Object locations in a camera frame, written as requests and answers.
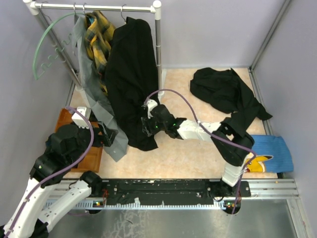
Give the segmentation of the yellow hanger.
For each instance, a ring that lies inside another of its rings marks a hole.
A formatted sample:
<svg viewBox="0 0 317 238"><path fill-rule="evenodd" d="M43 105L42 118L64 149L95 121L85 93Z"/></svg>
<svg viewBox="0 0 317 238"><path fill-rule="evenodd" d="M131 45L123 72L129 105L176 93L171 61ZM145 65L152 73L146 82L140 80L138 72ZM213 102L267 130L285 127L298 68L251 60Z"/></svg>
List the yellow hanger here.
<svg viewBox="0 0 317 238"><path fill-rule="evenodd" d="M123 15L123 10L124 10L124 7L126 6L126 4L123 4L121 6L121 10L120 10L120 15L121 15L121 18L123 19L124 23L126 24L127 23L127 20L126 20L126 17Z"/></svg>

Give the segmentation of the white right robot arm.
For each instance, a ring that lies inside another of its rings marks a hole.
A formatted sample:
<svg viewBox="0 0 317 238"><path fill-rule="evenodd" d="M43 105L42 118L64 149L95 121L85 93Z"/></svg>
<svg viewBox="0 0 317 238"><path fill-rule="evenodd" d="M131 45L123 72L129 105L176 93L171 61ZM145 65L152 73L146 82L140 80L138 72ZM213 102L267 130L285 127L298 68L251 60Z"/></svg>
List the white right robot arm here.
<svg viewBox="0 0 317 238"><path fill-rule="evenodd" d="M176 118L163 104L149 100L143 105L146 115L141 118L143 133L147 136L161 131L173 139L195 139L212 142L225 161L221 177L221 190L227 196L233 196L239 190L238 181L244 173L245 162L251 158L251 149L255 143L251 135L241 132L225 118L222 122L200 122L187 118Z"/></svg>

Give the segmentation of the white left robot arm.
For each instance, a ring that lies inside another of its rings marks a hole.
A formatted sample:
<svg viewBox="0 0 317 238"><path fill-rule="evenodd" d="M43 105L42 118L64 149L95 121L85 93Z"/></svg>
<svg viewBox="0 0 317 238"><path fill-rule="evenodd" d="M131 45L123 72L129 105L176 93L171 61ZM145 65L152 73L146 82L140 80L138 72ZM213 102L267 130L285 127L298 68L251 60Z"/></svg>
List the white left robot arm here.
<svg viewBox="0 0 317 238"><path fill-rule="evenodd" d="M43 206L63 176L79 164L91 147L110 147L117 131L98 122L80 128L75 123L60 126L46 141L45 152L36 159L27 188L11 219L0 228L2 238L46 238L55 224L78 202L103 191L102 179L84 172L74 186L50 208Z"/></svg>

